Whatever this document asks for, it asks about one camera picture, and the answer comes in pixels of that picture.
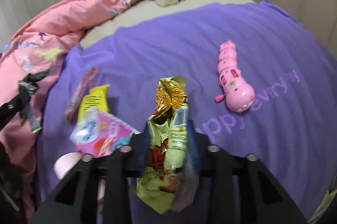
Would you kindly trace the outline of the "purple bed sheet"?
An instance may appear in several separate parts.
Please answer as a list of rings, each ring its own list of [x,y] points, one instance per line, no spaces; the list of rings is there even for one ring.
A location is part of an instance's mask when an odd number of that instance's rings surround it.
[[[235,43],[238,67],[255,90],[242,114],[217,103],[220,45]],[[213,3],[130,28],[88,48],[75,45],[49,91],[37,140],[41,200],[58,184],[54,163],[74,150],[64,120],[82,75],[99,67],[110,111],[142,131],[161,78],[187,79],[196,130],[227,152],[255,154],[310,218],[336,175],[336,59],[289,14],[270,2]]]

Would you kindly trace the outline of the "red striped candy wrapper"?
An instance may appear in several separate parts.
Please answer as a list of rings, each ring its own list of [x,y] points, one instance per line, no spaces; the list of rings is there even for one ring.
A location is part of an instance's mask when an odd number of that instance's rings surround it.
[[[79,108],[80,102],[84,97],[87,88],[93,85],[95,82],[100,69],[98,67],[92,66],[87,72],[84,73],[83,77],[79,81],[75,91],[72,93],[71,99],[67,104],[64,112],[64,119],[68,122],[72,121],[74,114]]]

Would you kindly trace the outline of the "pink caterpillar toy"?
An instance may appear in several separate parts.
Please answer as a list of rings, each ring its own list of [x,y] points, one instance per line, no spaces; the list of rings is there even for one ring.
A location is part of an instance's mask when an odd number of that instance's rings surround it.
[[[247,111],[253,105],[255,91],[242,77],[236,46],[231,40],[222,43],[219,48],[217,72],[223,94],[216,96],[215,101],[220,103],[224,100],[226,106],[237,113]]]

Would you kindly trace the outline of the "pink patterned duvet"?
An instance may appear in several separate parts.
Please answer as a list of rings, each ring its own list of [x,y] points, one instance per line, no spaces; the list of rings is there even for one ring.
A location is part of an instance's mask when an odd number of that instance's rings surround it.
[[[38,83],[39,90],[30,101],[37,121],[41,121],[47,93],[59,78],[70,49],[81,40],[86,30],[114,18],[138,1],[63,0],[39,13],[12,36],[10,47],[1,57],[1,103],[16,96],[18,82],[27,74],[51,67],[52,72]],[[23,180],[26,218],[35,211],[32,183],[36,139],[37,131],[32,131],[28,122],[21,124],[19,115],[15,115],[1,131],[1,143]]]

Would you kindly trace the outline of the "yellow pink snack packet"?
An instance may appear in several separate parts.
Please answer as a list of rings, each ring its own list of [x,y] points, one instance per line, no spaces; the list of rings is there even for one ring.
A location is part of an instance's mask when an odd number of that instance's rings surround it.
[[[96,108],[102,112],[109,112],[109,106],[107,102],[109,84],[102,86],[96,86],[89,90],[88,95],[85,95],[80,103],[78,110],[78,121],[81,121],[84,117],[84,113],[89,108]]]

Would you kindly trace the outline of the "yellow snack wrapper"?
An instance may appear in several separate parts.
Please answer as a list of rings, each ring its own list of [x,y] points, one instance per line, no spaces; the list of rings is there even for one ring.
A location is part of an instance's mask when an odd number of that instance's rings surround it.
[[[199,177],[188,147],[189,104],[184,77],[161,78],[155,111],[147,120],[150,134],[147,166],[136,181],[138,197],[159,214],[190,206]]]

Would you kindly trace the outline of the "pink cylindrical cup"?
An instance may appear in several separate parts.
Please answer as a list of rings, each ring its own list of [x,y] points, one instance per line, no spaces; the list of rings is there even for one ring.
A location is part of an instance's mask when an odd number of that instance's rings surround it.
[[[71,152],[61,156],[54,164],[54,172],[59,180],[75,166],[75,164],[82,158],[81,153]]]

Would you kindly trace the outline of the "pink cartoon packet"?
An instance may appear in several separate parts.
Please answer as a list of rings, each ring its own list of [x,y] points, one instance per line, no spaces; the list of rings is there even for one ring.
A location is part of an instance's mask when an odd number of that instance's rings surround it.
[[[91,107],[77,122],[70,140],[75,150],[94,157],[112,154],[117,148],[128,145],[131,137],[140,132],[113,114]]]

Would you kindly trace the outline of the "yellow-green trash bag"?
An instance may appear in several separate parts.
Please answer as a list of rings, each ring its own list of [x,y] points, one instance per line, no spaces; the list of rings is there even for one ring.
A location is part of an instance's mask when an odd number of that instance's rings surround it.
[[[317,223],[317,221],[322,217],[322,215],[325,213],[325,211],[332,203],[332,200],[334,199],[335,195],[336,195],[336,187],[334,187],[333,189],[329,189],[327,191],[320,205],[318,206],[316,211],[314,211],[313,215],[308,221],[309,224]]]

